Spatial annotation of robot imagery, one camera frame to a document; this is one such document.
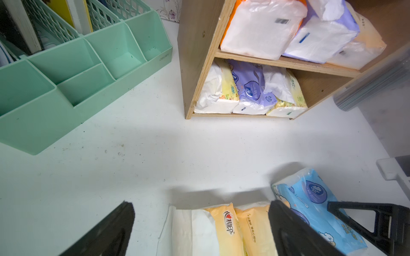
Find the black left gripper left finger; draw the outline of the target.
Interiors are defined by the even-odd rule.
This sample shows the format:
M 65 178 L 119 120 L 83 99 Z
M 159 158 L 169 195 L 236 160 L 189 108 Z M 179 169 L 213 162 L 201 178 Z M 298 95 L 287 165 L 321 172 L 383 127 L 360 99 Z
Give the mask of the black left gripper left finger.
M 135 220 L 133 204 L 122 202 L 63 256 L 124 256 Z

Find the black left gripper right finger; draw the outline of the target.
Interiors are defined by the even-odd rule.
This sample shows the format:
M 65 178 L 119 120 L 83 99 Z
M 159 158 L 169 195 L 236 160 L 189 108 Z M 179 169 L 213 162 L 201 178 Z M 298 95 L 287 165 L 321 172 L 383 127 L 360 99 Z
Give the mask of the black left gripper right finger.
M 343 256 L 283 202 L 272 201 L 268 216 L 278 255 Z

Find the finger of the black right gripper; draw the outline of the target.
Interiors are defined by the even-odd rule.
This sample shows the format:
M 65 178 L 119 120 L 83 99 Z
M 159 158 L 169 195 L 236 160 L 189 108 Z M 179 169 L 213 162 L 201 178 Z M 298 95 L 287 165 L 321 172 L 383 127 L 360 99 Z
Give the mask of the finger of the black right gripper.
M 374 212 L 374 231 L 344 214 L 344 209 Z M 388 203 L 328 202 L 327 210 L 386 255 L 410 254 L 409 208 Z

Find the blue tissue pack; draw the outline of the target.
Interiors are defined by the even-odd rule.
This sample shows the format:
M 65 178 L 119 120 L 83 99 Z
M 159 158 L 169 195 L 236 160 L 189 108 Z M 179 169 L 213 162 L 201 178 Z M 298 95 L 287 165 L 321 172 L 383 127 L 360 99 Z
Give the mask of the blue tissue pack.
M 276 199 L 344 255 L 361 256 L 367 250 L 363 237 L 327 210 L 328 202 L 338 200 L 315 170 L 304 168 L 271 188 Z

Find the yellow tissue pack with tissue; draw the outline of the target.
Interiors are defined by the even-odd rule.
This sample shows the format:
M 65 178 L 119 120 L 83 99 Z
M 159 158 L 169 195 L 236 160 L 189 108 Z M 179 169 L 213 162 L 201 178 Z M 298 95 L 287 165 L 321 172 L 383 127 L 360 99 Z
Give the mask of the yellow tissue pack with tissue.
M 239 220 L 232 203 L 196 210 L 169 207 L 158 241 L 158 256 L 246 254 Z

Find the orange tissue pack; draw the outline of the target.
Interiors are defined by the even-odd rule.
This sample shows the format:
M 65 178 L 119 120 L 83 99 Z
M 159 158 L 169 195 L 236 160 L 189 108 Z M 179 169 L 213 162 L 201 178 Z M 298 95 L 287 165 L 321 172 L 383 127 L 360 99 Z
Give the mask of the orange tissue pack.
M 278 60 L 298 32 L 307 12 L 306 1 L 236 1 L 220 49 Z

